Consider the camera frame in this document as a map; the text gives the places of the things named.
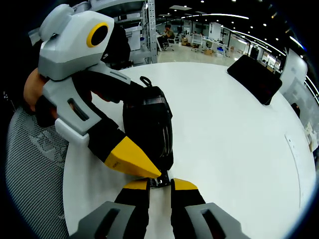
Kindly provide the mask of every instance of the metal shelf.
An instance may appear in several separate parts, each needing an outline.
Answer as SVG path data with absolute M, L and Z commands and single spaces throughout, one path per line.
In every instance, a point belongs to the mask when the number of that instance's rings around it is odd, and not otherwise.
M 130 61 L 140 60 L 142 58 L 148 58 L 151 57 L 151 52 L 148 50 L 148 48 L 145 45 L 142 45 L 140 50 L 131 51 L 130 54 Z
M 125 19 L 125 20 L 119 20 L 116 21 L 115 23 L 118 23 L 120 25 L 124 25 L 124 24 L 134 24 L 134 23 L 138 23 L 142 20 L 142 17 L 134 17 L 134 18 L 129 18 L 129 19 Z
M 91 1 L 90 10 L 97 11 L 106 16 L 116 17 L 120 15 L 141 12 L 145 0 L 95 0 Z

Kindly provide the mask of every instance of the white table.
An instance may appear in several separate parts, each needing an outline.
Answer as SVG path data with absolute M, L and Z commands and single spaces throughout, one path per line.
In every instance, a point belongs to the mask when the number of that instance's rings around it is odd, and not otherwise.
M 236 218 L 247 236 L 283 238 L 315 184 L 314 159 L 303 126 L 279 92 L 269 106 L 261 105 L 226 69 L 183 62 L 122 73 L 138 83 L 141 75 L 146 76 L 166 95 L 173 114 L 173 176 L 198 186 L 204 200 Z M 123 129 L 122 104 L 97 96 L 93 102 Z M 89 149 L 70 144 L 63 181 L 69 232 L 103 202 L 115 200 L 132 179 L 104 166 Z M 170 187 L 151 190 L 146 239 L 174 238 L 170 212 Z
M 215 50 L 215 49 L 213 49 L 214 44 L 216 44 L 216 49 L 219 46 L 222 47 L 224 49 L 224 51 L 223 51 L 224 54 L 223 55 L 226 56 L 226 49 L 227 49 L 227 45 L 226 44 L 222 44 L 222 43 L 219 43 L 218 41 L 213 41 L 213 40 L 206 39 L 206 38 L 203 38 L 203 41 L 211 43 L 211 47 L 210 47 L 211 50 Z

